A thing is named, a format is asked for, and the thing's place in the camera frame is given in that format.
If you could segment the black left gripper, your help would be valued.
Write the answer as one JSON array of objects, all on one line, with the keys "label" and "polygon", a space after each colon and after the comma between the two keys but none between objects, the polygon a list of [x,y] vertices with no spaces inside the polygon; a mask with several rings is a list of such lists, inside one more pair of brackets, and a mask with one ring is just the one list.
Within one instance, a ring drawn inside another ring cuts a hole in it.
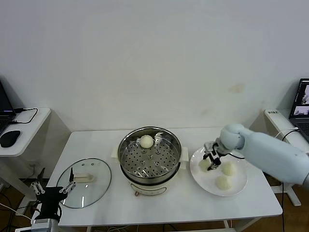
[{"label": "black left gripper", "polygon": [[38,174],[36,180],[31,183],[30,187],[34,190],[37,200],[41,203],[41,209],[36,220],[38,219],[55,219],[60,220],[62,209],[59,203],[66,199],[67,193],[70,193],[75,187],[73,168],[70,170],[69,183],[65,187],[46,187],[43,188],[41,181],[43,180],[45,168]]}]

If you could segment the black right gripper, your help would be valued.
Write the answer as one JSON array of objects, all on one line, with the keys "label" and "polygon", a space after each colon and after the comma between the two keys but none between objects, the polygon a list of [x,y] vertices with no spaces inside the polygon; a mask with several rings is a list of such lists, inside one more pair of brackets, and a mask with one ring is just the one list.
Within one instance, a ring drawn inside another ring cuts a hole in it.
[{"label": "black right gripper", "polygon": [[210,158],[211,164],[207,168],[208,171],[215,170],[221,165],[220,157],[228,154],[227,148],[222,144],[221,140],[217,138],[215,141],[206,142],[204,144],[203,160]]}]

